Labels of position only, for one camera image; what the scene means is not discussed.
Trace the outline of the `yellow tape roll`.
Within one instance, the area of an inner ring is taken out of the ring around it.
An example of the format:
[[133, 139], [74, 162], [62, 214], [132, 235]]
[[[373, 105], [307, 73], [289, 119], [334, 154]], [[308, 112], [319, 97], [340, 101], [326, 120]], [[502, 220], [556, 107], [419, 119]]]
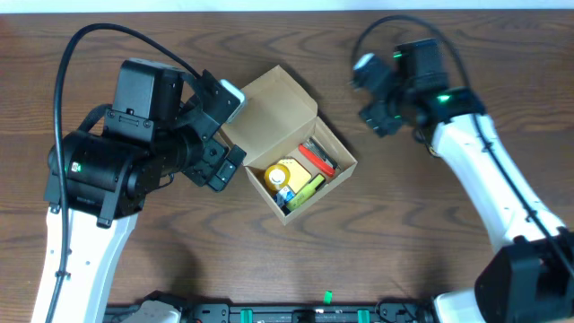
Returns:
[[264, 180], [267, 188], [273, 192], [278, 192], [288, 185], [291, 173], [282, 164], [274, 164], [265, 171]]

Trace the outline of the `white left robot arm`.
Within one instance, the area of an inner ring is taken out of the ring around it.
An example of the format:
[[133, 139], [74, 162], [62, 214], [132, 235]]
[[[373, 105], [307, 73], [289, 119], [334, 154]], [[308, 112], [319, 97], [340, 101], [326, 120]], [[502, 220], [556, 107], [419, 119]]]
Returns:
[[115, 99], [93, 109], [48, 155], [48, 240], [32, 318], [100, 322], [117, 262], [145, 198], [183, 174], [226, 188], [245, 158], [217, 141], [246, 106], [227, 80], [127, 59]]

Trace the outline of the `white blue staples box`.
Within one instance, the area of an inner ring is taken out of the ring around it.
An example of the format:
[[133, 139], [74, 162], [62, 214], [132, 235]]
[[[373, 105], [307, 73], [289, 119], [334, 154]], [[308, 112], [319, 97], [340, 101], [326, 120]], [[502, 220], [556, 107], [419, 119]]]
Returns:
[[286, 206], [295, 196], [296, 194], [294, 191], [289, 186], [285, 186], [275, 194], [274, 201], [280, 208], [282, 208]]

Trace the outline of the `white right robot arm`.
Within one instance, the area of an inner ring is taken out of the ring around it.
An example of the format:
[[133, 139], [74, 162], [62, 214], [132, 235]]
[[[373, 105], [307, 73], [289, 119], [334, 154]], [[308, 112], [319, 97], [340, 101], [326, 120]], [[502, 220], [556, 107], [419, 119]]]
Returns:
[[411, 126], [454, 172], [494, 252], [474, 286], [420, 309], [422, 322], [550, 322], [573, 315], [573, 234], [512, 161], [474, 91], [453, 87], [439, 45], [399, 45], [395, 64], [357, 57], [353, 84], [372, 101], [361, 118], [378, 135]]

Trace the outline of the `brown cardboard box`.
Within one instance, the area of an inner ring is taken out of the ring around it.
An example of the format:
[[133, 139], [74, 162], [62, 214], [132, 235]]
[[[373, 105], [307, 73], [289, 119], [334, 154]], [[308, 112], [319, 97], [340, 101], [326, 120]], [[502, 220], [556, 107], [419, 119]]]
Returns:
[[[228, 144], [238, 145], [246, 152], [242, 165], [250, 182], [281, 222], [287, 224], [349, 178], [357, 161], [317, 115], [317, 103], [280, 66], [242, 91], [247, 96], [247, 105], [231, 123], [222, 127], [222, 137]], [[310, 137], [338, 163], [332, 178], [299, 152], [299, 144]], [[266, 169], [284, 158], [296, 159], [311, 174], [311, 179], [318, 174], [326, 179], [314, 196], [292, 212], [275, 203], [277, 192], [269, 190], [264, 180]]]

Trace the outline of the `yellow sticky notepad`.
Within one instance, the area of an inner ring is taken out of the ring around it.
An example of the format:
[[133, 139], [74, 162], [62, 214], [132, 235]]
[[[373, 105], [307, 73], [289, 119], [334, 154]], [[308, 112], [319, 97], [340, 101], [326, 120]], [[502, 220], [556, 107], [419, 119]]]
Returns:
[[284, 158], [279, 160], [278, 164], [290, 172], [288, 186], [295, 194], [311, 180], [311, 174], [296, 159]]

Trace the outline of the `yellow highlighter pen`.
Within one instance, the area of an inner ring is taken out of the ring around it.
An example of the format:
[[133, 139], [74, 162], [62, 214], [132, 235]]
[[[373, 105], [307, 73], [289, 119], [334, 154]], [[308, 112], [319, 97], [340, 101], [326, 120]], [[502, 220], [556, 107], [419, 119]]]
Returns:
[[289, 212], [292, 212], [302, 206], [305, 202], [307, 202], [312, 196], [314, 196], [317, 191], [322, 187], [322, 185], [326, 182], [325, 177], [322, 174], [318, 174], [315, 178], [313, 178], [309, 183], [307, 183], [296, 195], [293, 199], [291, 199], [286, 204], [286, 209]]

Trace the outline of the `red black stapler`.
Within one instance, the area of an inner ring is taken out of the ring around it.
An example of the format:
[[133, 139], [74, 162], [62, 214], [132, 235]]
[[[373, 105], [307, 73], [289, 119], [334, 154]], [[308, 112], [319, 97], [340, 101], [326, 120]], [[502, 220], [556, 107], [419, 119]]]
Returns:
[[307, 141], [299, 144], [299, 152], [309, 160], [318, 170], [326, 174], [329, 178], [335, 175], [338, 163], [326, 152], [326, 150], [310, 137]]

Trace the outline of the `black correction tape dispenser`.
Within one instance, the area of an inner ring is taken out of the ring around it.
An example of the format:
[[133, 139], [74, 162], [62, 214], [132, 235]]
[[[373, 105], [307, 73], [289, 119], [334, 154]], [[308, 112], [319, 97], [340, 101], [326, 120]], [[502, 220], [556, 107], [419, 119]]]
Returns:
[[434, 158], [439, 158], [439, 155], [437, 154], [437, 152], [434, 150], [433, 146], [431, 144], [427, 144], [426, 145], [427, 151], [428, 153], [434, 157]]

